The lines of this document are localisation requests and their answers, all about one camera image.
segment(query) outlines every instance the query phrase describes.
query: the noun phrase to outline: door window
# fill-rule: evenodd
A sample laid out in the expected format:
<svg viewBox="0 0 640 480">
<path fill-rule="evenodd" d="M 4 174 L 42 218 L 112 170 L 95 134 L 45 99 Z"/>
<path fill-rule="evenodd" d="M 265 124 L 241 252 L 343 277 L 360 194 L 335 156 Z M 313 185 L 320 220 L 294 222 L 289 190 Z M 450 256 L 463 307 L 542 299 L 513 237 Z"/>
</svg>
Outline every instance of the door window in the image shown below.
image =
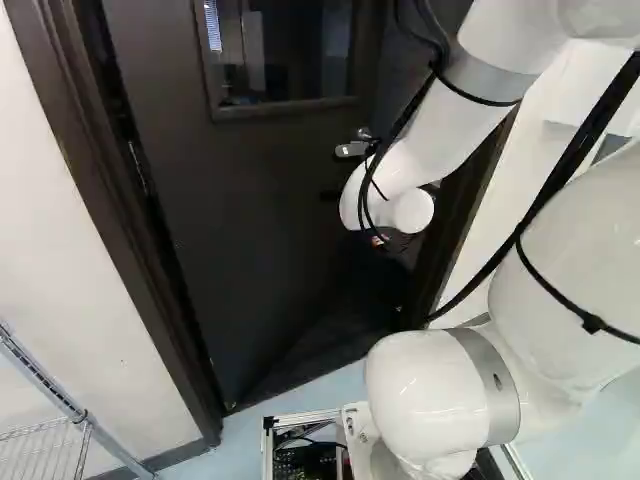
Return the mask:
<svg viewBox="0 0 640 480">
<path fill-rule="evenodd" d="M 214 113 L 352 94 L 351 0 L 195 1 Z"/>
</svg>

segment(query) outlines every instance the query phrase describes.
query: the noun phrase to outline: baseboard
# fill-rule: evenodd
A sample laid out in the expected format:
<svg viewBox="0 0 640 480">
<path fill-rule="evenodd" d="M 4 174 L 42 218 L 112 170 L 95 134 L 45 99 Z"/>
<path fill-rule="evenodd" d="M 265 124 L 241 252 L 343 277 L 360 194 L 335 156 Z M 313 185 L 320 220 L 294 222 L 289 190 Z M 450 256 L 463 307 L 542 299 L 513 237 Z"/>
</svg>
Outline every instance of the baseboard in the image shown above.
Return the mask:
<svg viewBox="0 0 640 480">
<path fill-rule="evenodd" d="M 190 458 L 202 455 L 207 452 L 209 448 L 209 445 L 207 445 L 204 439 L 201 438 L 199 440 L 189 442 L 186 445 L 172 448 L 166 452 L 154 455 L 153 457 L 147 458 L 142 463 L 149 469 L 157 472 L 172 465 L 176 465 L 177 463 L 189 460 Z M 87 480 L 133 480 L 135 478 L 137 478 L 137 475 L 127 467 L 120 467 L 116 470 L 111 470 L 110 472 L 89 477 Z"/>
</svg>

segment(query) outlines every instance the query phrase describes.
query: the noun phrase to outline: black cable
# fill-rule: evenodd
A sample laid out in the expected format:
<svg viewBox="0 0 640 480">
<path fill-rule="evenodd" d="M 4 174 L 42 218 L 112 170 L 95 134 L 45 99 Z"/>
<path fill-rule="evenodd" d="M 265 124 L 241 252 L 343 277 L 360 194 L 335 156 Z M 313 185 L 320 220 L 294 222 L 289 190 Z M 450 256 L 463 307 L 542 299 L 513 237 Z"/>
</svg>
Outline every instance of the black cable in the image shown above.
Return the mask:
<svg viewBox="0 0 640 480">
<path fill-rule="evenodd" d="M 529 272 L 529 275 L 531 275 L 535 279 L 535 281 L 538 282 L 540 286 L 544 288 L 547 293 L 551 295 L 559 304 L 582 319 L 582 328 L 584 328 L 587 333 L 593 335 L 594 333 L 597 333 L 599 331 L 604 331 L 627 342 L 633 343 L 635 345 L 640 345 L 640 338 L 623 332 L 622 330 L 618 330 L 616 327 L 609 325 L 602 319 L 602 317 L 579 307 L 567 297 L 565 297 L 562 293 L 560 293 L 560 291 L 556 287 L 551 285 L 551 283 L 549 283 L 549 281 L 544 278 L 540 274 L 540 272 L 538 272 L 538 270 L 533 266 L 529 258 L 524 253 L 524 250 L 522 248 L 522 237 L 518 237 L 516 239 L 516 251 L 518 253 L 518 256 L 520 257 L 520 261 Z"/>
<path fill-rule="evenodd" d="M 446 60 L 446 58 L 448 57 L 448 45 L 442 45 L 431 38 L 423 37 L 422 35 L 414 32 L 410 27 L 405 25 L 405 23 L 402 21 L 402 14 L 400 12 L 400 0 L 393 0 L 393 20 L 398 30 L 400 30 L 402 33 L 434 50 L 438 63 Z"/>
<path fill-rule="evenodd" d="M 427 28 L 433 26 L 435 29 L 435 35 L 437 37 L 435 42 L 440 45 L 441 48 L 436 69 L 443 68 L 449 62 L 451 50 L 449 35 L 447 35 L 446 30 L 438 21 L 438 16 L 433 11 L 430 0 L 413 0 L 413 7 Z"/>
<path fill-rule="evenodd" d="M 287 439 L 287 444 L 294 442 L 296 440 L 304 440 L 305 442 L 309 442 L 313 445 L 316 446 L 320 446 L 320 447 L 339 447 L 339 448 L 343 448 L 345 450 L 348 450 L 347 446 L 343 443 L 338 443 L 338 442 L 324 442 L 324 441 L 319 441 L 319 440 L 313 440 L 312 438 L 308 438 L 305 436 L 299 436 L 299 437 L 291 437 Z M 277 452 L 279 450 L 282 450 L 284 447 L 282 445 L 277 446 L 276 448 L 273 449 L 274 452 Z"/>
<path fill-rule="evenodd" d="M 402 129 L 405 127 L 405 125 L 409 122 L 409 120 L 411 119 L 415 111 L 418 109 L 418 107 L 420 106 L 420 103 L 426 96 L 434 80 L 435 80 L 435 77 L 433 75 L 429 75 L 425 79 L 422 86 L 413 95 L 413 97 L 411 98 L 409 103 L 405 106 L 405 108 L 402 110 L 398 118 L 396 118 L 396 120 L 393 122 L 393 125 L 391 126 L 391 129 L 389 131 L 389 134 L 385 139 L 383 139 L 380 142 L 380 145 L 378 146 L 376 153 L 374 154 L 373 159 L 371 160 L 371 165 L 369 166 L 369 168 L 365 169 L 364 177 L 362 179 L 362 182 L 360 183 L 360 190 L 358 192 L 358 205 L 357 205 L 358 223 L 360 224 L 360 229 L 363 231 L 367 230 L 365 228 L 364 219 L 362 217 L 364 213 L 364 216 L 366 217 L 367 222 L 370 225 L 370 229 L 380 239 L 380 241 L 383 242 L 382 243 L 383 248 L 384 248 L 384 243 L 386 241 L 382 236 L 382 234 L 380 233 L 380 231 L 378 230 L 378 228 L 375 226 L 375 223 L 371 218 L 371 213 L 369 212 L 369 205 L 368 205 L 368 198 L 367 198 L 367 194 L 369 192 L 369 186 L 371 185 L 371 182 L 373 180 L 373 174 L 378 168 L 378 165 L 380 165 L 382 158 L 389 151 L 389 148 L 391 148 L 391 145 L 393 145 L 393 142 L 395 141 L 395 139 L 398 137 L 400 132 L 402 132 Z"/>
<path fill-rule="evenodd" d="M 368 160 L 369 160 L 368 157 L 365 155 L 364 156 L 364 169 L 365 169 L 365 171 L 369 170 L 369 166 L 367 165 L 367 161 Z M 389 201 L 387 196 L 384 193 L 382 193 L 382 190 L 380 190 L 380 187 L 378 187 L 378 184 L 373 179 L 373 176 L 371 177 L 371 185 L 373 185 L 373 188 L 376 189 L 376 191 L 378 192 L 378 195 L 380 195 L 385 202 Z"/>
<path fill-rule="evenodd" d="M 516 240 L 531 224 L 531 221 L 540 212 L 542 207 L 569 181 L 582 164 L 584 158 L 593 148 L 598 138 L 600 138 L 639 76 L 640 53 L 633 52 L 591 109 L 585 121 L 580 125 L 580 128 L 578 128 L 578 131 L 571 139 L 571 142 L 569 142 L 558 163 L 529 207 L 529 210 L 511 235 L 509 235 L 507 240 L 496 250 L 489 261 L 474 275 L 462 290 L 442 307 L 427 315 L 425 325 L 428 325 L 458 306 L 500 265 L 514 246 Z"/>
<path fill-rule="evenodd" d="M 436 76 L 436 78 L 438 80 L 440 80 L 440 83 L 442 83 L 445 87 L 447 87 L 449 90 L 451 90 L 453 93 L 461 96 L 462 98 L 465 98 L 471 102 L 475 102 L 475 103 L 479 103 L 480 105 L 485 105 L 487 107 L 499 107 L 499 108 L 505 108 L 505 107 L 513 107 L 514 105 L 517 105 L 518 103 L 520 103 L 522 101 L 521 98 L 518 98 L 516 100 L 511 100 L 508 102 L 499 102 L 497 100 L 487 100 L 486 98 L 480 98 L 480 97 L 476 97 L 475 95 L 469 93 L 469 92 L 465 92 L 464 90 L 462 90 L 461 88 L 456 87 L 453 83 L 451 83 L 447 77 L 445 77 L 442 72 L 438 71 L 438 70 L 434 70 L 433 74 Z"/>
<path fill-rule="evenodd" d="M 418 11 L 418 14 L 421 16 L 423 21 L 425 21 L 425 23 L 427 23 L 426 22 L 426 16 L 427 15 L 432 15 L 432 13 L 433 13 L 433 11 L 430 8 L 430 5 L 429 5 L 429 9 L 428 9 L 428 11 L 426 13 L 420 8 L 418 2 L 414 2 L 414 7 Z M 436 25 L 436 29 L 439 30 L 439 34 L 441 35 L 441 37 L 444 37 L 443 38 L 443 43 L 438 43 L 435 40 L 432 40 L 432 39 L 429 39 L 429 38 L 426 38 L 426 37 L 422 37 L 421 35 L 418 35 L 413 30 L 411 30 L 409 27 L 405 26 L 404 23 L 401 20 L 399 0 L 394 0 L 393 1 L 393 17 L 394 17 L 394 20 L 395 20 L 395 23 L 396 23 L 398 29 L 403 31 L 405 34 L 411 36 L 412 38 L 420 41 L 421 43 L 424 43 L 424 44 L 430 46 L 435 51 L 436 58 L 435 58 L 435 60 L 432 60 L 431 62 L 429 62 L 429 65 L 430 65 L 430 67 L 432 69 L 432 73 L 430 73 L 427 76 L 427 78 L 424 80 L 422 86 L 413 95 L 413 97 L 411 98 L 409 103 L 405 106 L 405 108 L 402 110 L 402 112 L 400 113 L 398 118 L 396 118 L 396 120 L 394 121 L 393 125 L 391 126 L 391 129 L 389 130 L 389 133 L 387 134 L 386 138 L 383 139 L 378 144 L 378 146 L 376 148 L 376 151 L 375 151 L 375 154 L 373 156 L 373 159 L 371 160 L 371 165 L 367 165 L 367 162 L 365 160 L 365 174 L 364 174 L 364 177 L 363 177 L 362 182 L 360 184 L 360 190 L 358 192 L 358 205 L 357 205 L 358 223 L 359 223 L 360 229 L 362 231 L 366 231 L 367 230 L 367 228 L 365 228 L 365 223 L 364 223 L 364 219 L 363 219 L 363 214 L 364 214 L 364 217 L 366 218 L 367 222 L 370 225 L 369 229 L 371 231 L 373 231 L 373 234 L 381 242 L 380 246 L 384 250 L 387 250 L 387 251 L 388 251 L 388 249 L 386 248 L 385 244 L 388 243 L 388 242 L 385 239 L 385 237 L 382 235 L 382 233 L 380 233 L 380 230 L 376 227 L 376 225 L 373 222 L 373 219 L 371 217 L 371 212 L 369 211 L 369 199 L 368 199 L 369 187 L 371 185 L 373 185 L 373 187 L 375 188 L 375 190 L 378 192 L 378 194 L 380 195 L 380 197 L 382 199 L 384 199 L 385 201 L 389 200 L 387 198 L 387 196 L 384 195 L 382 190 L 378 187 L 378 185 L 373 180 L 373 175 L 374 175 L 376 169 L 378 168 L 378 166 L 380 165 L 380 162 L 382 161 L 382 158 L 389 151 L 389 148 L 391 148 L 391 146 L 393 145 L 393 142 L 395 141 L 395 139 L 398 137 L 398 135 L 400 135 L 400 133 L 402 132 L 404 127 L 407 125 L 407 123 L 409 122 L 409 120 L 411 119 L 411 117 L 413 116 L 415 111 L 420 106 L 420 103 L 422 102 L 422 100 L 426 96 L 429 88 L 431 87 L 431 85 L 435 81 L 435 76 L 433 75 L 433 70 L 434 69 L 440 69 L 442 67 L 444 62 L 446 62 L 447 59 L 448 59 L 449 50 L 450 50 L 449 44 L 448 44 L 448 39 L 446 38 L 446 34 L 444 33 L 444 30 L 442 29 L 442 27 L 438 23 L 437 19 L 435 19 L 435 17 L 432 18 L 432 22 L 434 23 L 434 25 Z"/>
</svg>

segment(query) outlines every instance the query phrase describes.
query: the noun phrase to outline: metal wire shelf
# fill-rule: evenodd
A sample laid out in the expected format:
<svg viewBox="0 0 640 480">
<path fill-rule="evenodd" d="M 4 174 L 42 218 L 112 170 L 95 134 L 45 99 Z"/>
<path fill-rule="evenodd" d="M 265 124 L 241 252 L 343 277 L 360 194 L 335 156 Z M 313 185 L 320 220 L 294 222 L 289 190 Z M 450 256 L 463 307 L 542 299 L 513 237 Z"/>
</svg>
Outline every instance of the metal wire shelf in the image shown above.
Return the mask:
<svg viewBox="0 0 640 480">
<path fill-rule="evenodd" d="M 82 408 L 11 335 L 0 321 L 0 355 L 4 355 L 66 418 L 0 434 L 0 480 L 81 480 L 89 440 L 101 445 L 140 480 L 155 473 L 142 465 Z"/>
<path fill-rule="evenodd" d="M 0 480 L 81 480 L 91 431 L 60 418 L 0 434 Z"/>
</svg>

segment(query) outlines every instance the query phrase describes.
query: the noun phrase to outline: metal extrusion frame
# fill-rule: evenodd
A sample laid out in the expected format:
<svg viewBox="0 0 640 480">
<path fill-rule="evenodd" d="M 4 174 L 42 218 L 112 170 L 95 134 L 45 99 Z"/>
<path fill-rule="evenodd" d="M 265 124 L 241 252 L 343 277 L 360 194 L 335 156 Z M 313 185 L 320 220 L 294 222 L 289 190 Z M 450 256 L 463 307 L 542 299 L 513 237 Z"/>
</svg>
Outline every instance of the metal extrusion frame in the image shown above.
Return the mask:
<svg viewBox="0 0 640 480">
<path fill-rule="evenodd" d="M 321 428 L 334 423 L 341 426 L 341 412 L 341 409 L 336 408 L 331 410 L 316 410 L 313 412 L 294 413 L 291 415 L 264 417 L 262 420 L 262 435 L 260 438 L 260 451 L 262 452 L 262 480 L 273 480 L 274 430 L 309 425 L 311 427 L 306 431 L 306 434 L 310 435 L 314 431 L 320 430 Z"/>
</svg>

